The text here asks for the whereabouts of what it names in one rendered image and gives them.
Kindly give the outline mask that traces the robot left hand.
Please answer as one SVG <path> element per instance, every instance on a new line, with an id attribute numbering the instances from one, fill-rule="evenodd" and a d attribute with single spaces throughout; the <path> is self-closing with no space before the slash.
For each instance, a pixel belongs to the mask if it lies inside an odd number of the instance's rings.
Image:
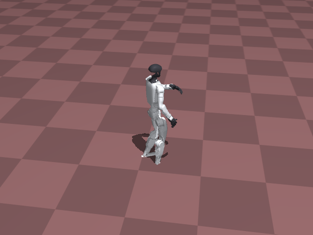
<path id="1" fill-rule="evenodd" d="M 182 94 L 182 90 L 178 86 L 170 84 L 169 87 L 171 87 L 173 90 L 176 89 L 176 90 L 180 91 L 180 93 Z"/>

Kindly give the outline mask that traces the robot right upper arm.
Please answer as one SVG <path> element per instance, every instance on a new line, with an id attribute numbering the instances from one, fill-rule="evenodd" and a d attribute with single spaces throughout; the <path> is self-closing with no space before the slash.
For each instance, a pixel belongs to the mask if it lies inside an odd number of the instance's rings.
<path id="1" fill-rule="evenodd" d="M 164 101 L 164 88 L 161 85 L 156 86 L 156 93 L 157 93 L 157 101 L 158 101 L 158 109 L 162 110 L 162 105 Z"/>

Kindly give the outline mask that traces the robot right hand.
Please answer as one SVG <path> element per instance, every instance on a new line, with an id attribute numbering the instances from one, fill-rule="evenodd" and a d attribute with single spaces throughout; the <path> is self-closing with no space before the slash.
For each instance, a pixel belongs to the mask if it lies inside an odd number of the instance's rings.
<path id="1" fill-rule="evenodd" d="M 168 119 L 168 120 L 169 120 L 169 119 Z M 171 127 L 172 127 L 172 128 L 176 125 L 176 123 L 177 123 L 176 120 L 177 120 L 177 119 L 174 119 L 174 118 L 172 119 L 172 121 L 169 120 L 169 121 L 171 122 L 171 125 L 172 125 Z"/>

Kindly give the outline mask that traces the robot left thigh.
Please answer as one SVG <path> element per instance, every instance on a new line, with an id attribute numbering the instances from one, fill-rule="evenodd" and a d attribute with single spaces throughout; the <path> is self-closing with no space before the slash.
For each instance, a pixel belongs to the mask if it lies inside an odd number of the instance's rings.
<path id="1" fill-rule="evenodd" d="M 149 117 L 150 117 L 149 110 L 148 110 L 148 115 L 149 115 Z M 158 137 L 158 126 L 156 125 L 156 122 L 155 122 L 154 119 L 151 119 L 151 120 L 152 120 L 152 125 L 153 125 L 153 127 L 154 127 L 154 131 L 152 131 L 152 132 L 150 133 L 150 137 L 151 137 L 152 139 L 156 139 L 156 138 Z"/>

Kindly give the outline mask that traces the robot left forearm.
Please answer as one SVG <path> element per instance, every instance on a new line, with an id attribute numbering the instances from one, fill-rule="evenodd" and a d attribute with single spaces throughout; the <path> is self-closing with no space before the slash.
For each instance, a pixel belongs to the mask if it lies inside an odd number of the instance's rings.
<path id="1" fill-rule="evenodd" d="M 172 90 L 172 88 L 169 87 L 169 85 L 170 85 L 170 84 L 165 84 L 165 85 L 162 84 L 162 86 L 163 86 L 163 88 L 164 88 L 165 90 L 170 90 L 170 89 Z"/>

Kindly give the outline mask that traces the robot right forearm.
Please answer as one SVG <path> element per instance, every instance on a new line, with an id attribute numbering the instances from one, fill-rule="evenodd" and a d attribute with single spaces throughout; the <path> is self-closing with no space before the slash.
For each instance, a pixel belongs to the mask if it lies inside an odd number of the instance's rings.
<path id="1" fill-rule="evenodd" d="M 168 110 L 167 110 L 165 105 L 162 105 L 162 111 L 161 112 L 165 115 L 166 118 L 168 118 L 170 121 L 172 121 L 173 117 L 168 112 Z"/>

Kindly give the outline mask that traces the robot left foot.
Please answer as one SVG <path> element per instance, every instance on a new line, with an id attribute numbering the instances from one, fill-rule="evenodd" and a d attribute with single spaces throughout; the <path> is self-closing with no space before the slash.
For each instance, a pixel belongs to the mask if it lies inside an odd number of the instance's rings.
<path id="1" fill-rule="evenodd" d="M 155 152 L 151 152 L 151 153 L 148 153 L 148 155 L 146 156 L 146 157 L 148 157 L 148 156 L 154 156 L 155 155 Z M 144 155 L 141 155 L 142 157 L 144 157 Z"/>

